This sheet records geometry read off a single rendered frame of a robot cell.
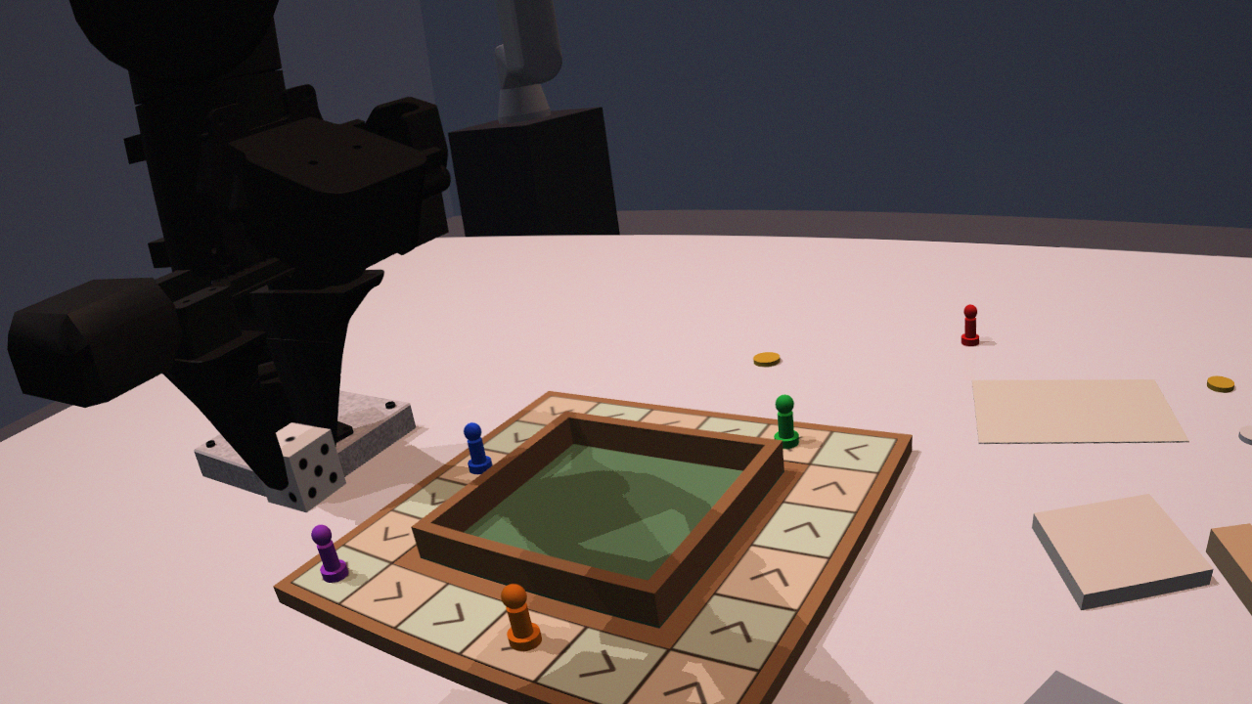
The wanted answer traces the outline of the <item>green game pawn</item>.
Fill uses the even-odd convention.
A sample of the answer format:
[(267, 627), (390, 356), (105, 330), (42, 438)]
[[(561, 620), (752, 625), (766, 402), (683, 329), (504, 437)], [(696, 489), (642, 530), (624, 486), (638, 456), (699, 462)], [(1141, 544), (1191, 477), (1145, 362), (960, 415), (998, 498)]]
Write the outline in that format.
[(794, 448), (799, 446), (799, 432), (794, 428), (794, 398), (788, 395), (780, 395), (777, 402), (777, 433), (774, 438), (782, 440), (782, 448)]

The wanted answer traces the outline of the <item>purple pawn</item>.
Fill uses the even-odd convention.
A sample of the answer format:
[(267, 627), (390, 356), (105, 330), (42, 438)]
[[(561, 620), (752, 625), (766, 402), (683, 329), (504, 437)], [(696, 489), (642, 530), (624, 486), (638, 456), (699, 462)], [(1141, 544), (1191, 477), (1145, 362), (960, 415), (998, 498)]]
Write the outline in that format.
[(332, 532), (326, 525), (316, 525), (310, 532), (312, 541), (316, 542), (319, 556), (322, 557), (322, 567), (319, 572), (327, 582), (338, 582), (347, 577), (348, 570), (347, 564), (336, 555), (336, 547), (333, 547)]

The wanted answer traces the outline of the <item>white die with black pips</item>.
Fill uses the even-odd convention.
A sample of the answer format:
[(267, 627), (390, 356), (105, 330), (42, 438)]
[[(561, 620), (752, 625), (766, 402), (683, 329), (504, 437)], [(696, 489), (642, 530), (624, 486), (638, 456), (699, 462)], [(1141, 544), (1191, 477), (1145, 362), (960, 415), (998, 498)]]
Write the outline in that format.
[(285, 456), (288, 487), (279, 491), (262, 481), (268, 504), (307, 512), (347, 484), (331, 428), (292, 422), (275, 435)]

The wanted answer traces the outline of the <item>blue pawn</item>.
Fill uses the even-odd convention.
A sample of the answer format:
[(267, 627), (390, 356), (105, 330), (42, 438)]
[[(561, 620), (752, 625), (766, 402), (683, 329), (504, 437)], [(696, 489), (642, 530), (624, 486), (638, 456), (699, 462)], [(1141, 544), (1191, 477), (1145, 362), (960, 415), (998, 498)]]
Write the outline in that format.
[(470, 467), (470, 474), (481, 475), (493, 466), (492, 460), (486, 456), (486, 450), (481, 437), (482, 428), (478, 423), (466, 423), (464, 436), (467, 437), (467, 443), (470, 443), (470, 461), (467, 466)]

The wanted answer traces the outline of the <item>red game pawn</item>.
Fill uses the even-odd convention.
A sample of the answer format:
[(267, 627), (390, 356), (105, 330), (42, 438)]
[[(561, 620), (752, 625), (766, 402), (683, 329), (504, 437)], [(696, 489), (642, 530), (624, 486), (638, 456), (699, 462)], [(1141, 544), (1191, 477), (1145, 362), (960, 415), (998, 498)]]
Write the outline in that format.
[(977, 307), (967, 306), (964, 308), (965, 334), (962, 334), (962, 346), (978, 346), (979, 334), (977, 334)]

